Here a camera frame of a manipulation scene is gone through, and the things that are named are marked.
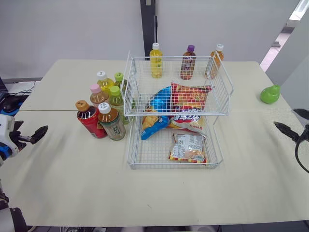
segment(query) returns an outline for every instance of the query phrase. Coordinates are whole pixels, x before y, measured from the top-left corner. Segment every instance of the bottle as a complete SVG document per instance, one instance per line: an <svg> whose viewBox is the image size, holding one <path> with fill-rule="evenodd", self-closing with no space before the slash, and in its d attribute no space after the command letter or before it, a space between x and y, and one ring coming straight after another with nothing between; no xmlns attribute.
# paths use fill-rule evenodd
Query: bottle
<svg viewBox="0 0 309 232"><path fill-rule="evenodd" d="M115 82L115 86L118 86L119 88L121 87L121 83L122 83L122 80L123 80L123 78L124 78L124 75L120 72L117 72L117 73L115 73L115 75L114 75L114 77L115 77L115 80L116 80L116 82ZM122 92L123 92L123 94L126 92L126 87L127 87L127 80L125 79L124 80L124 85L123 85L123 87L122 87ZM132 109L134 109L135 108L135 105L136 105L136 103L135 103L135 100L133 99L133 101L132 101L132 106L131 106L131 108Z"/></svg>
<svg viewBox="0 0 309 232"><path fill-rule="evenodd" d="M120 115L121 120L124 124L129 123L129 119L124 116L124 100L120 94L120 88L118 86L113 86L110 88L111 96L109 99L109 104L112 108L116 109Z"/></svg>
<svg viewBox="0 0 309 232"><path fill-rule="evenodd" d="M92 136L98 139L104 138L107 134L98 121L98 109L88 105L84 100L76 102L75 106L78 109L77 119L87 128Z"/></svg>
<svg viewBox="0 0 309 232"><path fill-rule="evenodd" d="M123 122L120 120L118 111L111 108L106 102L98 105L98 109L100 111L98 119L108 136L113 140L122 139L126 134L126 129Z"/></svg>
<svg viewBox="0 0 309 232"><path fill-rule="evenodd" d="M153 49L151 50L149 56L150 56L151 76L153 78L161 78L163 73L163 66L162 66L163 53L159 50L158 43L153 43Z"/></svg>
<svg viewBox="0 0 309 232"><path fill-rule="evenodd" d="M223 59L224 59L224 54L223 54L222 50L223 50L223 44L217 44L216 51L218 52L221 61L223 61ZM209 60L209 62L207 64L207 68L205 70L205 77L207 79L209 78L208 74L207 74L207 71L208 71L210 76L211 76L211 80L216 78L218 70L221 66L221 63L220 63L219 57L216 54L216 51L213 51L211 53L211 57L214 57L214 61L216 62L218 68L215 66L215 64L212 64L212 67L210 67L210 61L211 60Z"/></svg>
<svg viewBox="0 0 309 232"><path fill-rule="evenodd" d="M98 105L102 102L108 101L108 93L102 91L98 84L91 85L90 90L92 92L90 95L90 101L95 107L98 107Z"/></svg>
<svg viewBox="0 0 309 232"><path fill-rule="evenodd" d="M117 73L115 73L115 75L114 75L114 78L115 78L115 80L116 80L116 82L115 82L115 86L118 86L119 88L121 87L121 83L122 83L122 80L123 80L123 78L124 78L124 75L120 72L117 72ZM125 92L125 90L126 90L126 85L127 85L127 80L124 80L124 86L123 86L123 88L122 88L122 91L123 92Z"/></svg>
<svg viewBox="0 0 309 232"><path fill-rule="evenodd" d="M196 56L194 53L194 45L189 45L188 50L183 55L182 67L180 70L180 78L183 80L190 80L193 75Z"/></svg>
<svg viewBox="0 0 309 232"><path fill-rule="evenodd" d="M101 89L110 94L110 87L114 85L114 81L112 79L108 78L106 73L104 71L100 71L97 73L98 82L97 84L101 87Z"/></svg>

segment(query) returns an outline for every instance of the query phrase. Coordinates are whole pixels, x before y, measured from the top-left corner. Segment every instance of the orange bottle cap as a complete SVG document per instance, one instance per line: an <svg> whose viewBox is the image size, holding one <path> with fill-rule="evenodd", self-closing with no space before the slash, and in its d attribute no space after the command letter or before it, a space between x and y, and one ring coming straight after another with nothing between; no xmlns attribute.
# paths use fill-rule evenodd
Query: orange bottle cap
<svg viewBox="0 0 309 232"><path fill-rule="evenodd" d="M85 112L89 109L89 105L85 100L79 100L75 103L75 106L81 112Z"/></svg>

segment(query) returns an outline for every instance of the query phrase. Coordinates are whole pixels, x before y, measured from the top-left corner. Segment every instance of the chip bag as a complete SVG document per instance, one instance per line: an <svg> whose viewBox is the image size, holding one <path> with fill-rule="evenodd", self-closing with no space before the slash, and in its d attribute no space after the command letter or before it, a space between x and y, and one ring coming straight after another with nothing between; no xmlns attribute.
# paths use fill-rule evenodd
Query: chip bag
<svg viewBox="0 0 309 232"><path fill-rule="evenodd" d="M189 87L171 83L173 112L203 109L211 86Z"/></svg>
<svg viewBox="0 0 309 232"><path fill-rule="evenodd" d="M160 90L147 104L144 112L169 112L170 86ZM142 121L141 139L146 140L154 133L167 127L169 116L144 116Z"/></svg>
<svg viewBox="0 0 309 232"><path fill-rule="evenodd" d="M206 118L196 115L205 107L207 94L211 86L186 87L171 83L174 112L192 112L195 115L175 115L170 118L169 128L188 129L203 136L205 134Z"/></svg>
<svg viewBox="0 0 309 232"><path fill-rule="evenodd" d="M191 134L173 134L174 147L170 152L169 160L206 163L203 137Z"/></svg>

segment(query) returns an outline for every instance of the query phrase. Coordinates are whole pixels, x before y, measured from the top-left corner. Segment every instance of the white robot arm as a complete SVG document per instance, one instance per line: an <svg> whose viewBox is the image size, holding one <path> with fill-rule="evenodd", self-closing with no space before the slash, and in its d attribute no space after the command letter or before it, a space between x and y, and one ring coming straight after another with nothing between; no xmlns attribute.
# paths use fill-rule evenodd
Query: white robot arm
<svg viewBox="0 0 309 232"><path fill-rule="evenodd" d="M23 121L0 114L0 167L3 162L19 153L26 143L37 143L47 132L48 126L40 127L32 136L22 136L18 128ZM0 182L0 232L26 232L27 225L19 208L10 208L9 198L2 191Z"/></svg>

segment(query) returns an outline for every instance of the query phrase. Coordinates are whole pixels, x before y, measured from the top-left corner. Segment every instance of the wire basket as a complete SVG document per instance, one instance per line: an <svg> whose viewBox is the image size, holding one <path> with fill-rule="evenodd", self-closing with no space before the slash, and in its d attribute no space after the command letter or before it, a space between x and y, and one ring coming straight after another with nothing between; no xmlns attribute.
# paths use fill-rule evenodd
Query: wire basket
<svg viewBox="0 0 309 232"><path fill-rule="evenodd" d="M203 149L206 153L206 163L191 163L186 161L169 160L173 148L173 134L197 134L178 129L165 128L153 134L147 140L141 140L142 116L135 117L131 122L129 144L127 150L128 164L132 169L157 168L215 168L223 161L220 143L215 131L214 121L212 130L208 120L205 127Z"/></svg>
<svg viewBox="0 0 309 232"><path fill-rule="evenodd" d="M133 57L128 59L125 79L128 86L123 93L124 114L126 116L144 115L227 115L229 98L234 88L220 60L217 65L213 57L196 56L195 68L190 80L180 78L183 57L159 57L162 59L163 71L161 78L152 78L149 57ZM186 87L209 86L211 91L205 99L205 106L196 112L184 112L173 109L173 101L162 112L145 112L145 107L158 91L176 83ZM194 96L192 92L183 95Z"/></svg>

